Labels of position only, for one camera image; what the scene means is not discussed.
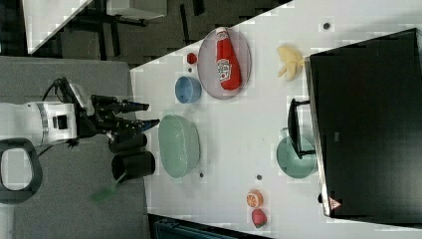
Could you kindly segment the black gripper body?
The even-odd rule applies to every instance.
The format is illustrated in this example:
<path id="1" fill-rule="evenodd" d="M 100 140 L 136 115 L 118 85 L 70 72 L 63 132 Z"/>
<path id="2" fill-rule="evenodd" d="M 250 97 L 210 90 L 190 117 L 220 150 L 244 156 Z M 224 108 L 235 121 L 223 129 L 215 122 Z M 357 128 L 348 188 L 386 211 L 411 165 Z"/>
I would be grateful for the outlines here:
<path id="1" fill-rule="evenodd" d="M 92 116 L 77 116 L 77 139 L 110 133 L 112 136 L 129 136 L 138 133 L 141 120 L 119 117 L 122 114 L 121 102 L 115 97 L 92 95 L 95 112 Z"/>

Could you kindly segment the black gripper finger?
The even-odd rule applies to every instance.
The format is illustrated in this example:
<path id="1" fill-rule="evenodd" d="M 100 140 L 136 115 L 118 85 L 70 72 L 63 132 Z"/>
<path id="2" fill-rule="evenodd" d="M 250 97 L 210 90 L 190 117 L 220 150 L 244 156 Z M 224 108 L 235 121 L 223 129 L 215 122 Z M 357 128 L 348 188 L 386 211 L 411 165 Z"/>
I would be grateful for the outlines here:
<path id="1" fill-rule="evenodd" d="M 155 126 L 157 126 L 160 123 L 159 119 L 149 119 L 149 120 L 144 120 L 142 122 L 142 130 L 149 130 Z"/>
<path id="2" fill-rule="evenodd" d="M 149 104 L 141 104 L 137 102 L 131 102 L 127 100 L 123 100 L 121 102 L 121 112 L 123 114 L 131 113 L 131 112 L 138 112 L 138 111 L 147 111 L 149 108 Z"/>

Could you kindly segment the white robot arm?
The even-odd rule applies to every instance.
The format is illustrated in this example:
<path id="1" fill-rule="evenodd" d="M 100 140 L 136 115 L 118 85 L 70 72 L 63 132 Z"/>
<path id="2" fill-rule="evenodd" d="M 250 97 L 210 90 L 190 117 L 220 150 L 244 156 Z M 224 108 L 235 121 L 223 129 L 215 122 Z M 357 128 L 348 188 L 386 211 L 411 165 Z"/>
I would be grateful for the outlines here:
<path id="1" fill-rule="evenodd" d="M 67 143 L 106 135 L 113 143 L 127 141 L 159 124 L 157 119 L 124 119 L 123 114 L 146 111 L 140 104 L 115 97 L 93 95 L 87 107 L 77 103 L 32 102 L 1 105 L 1 137 L 26 138 L 34 146 Z"/>

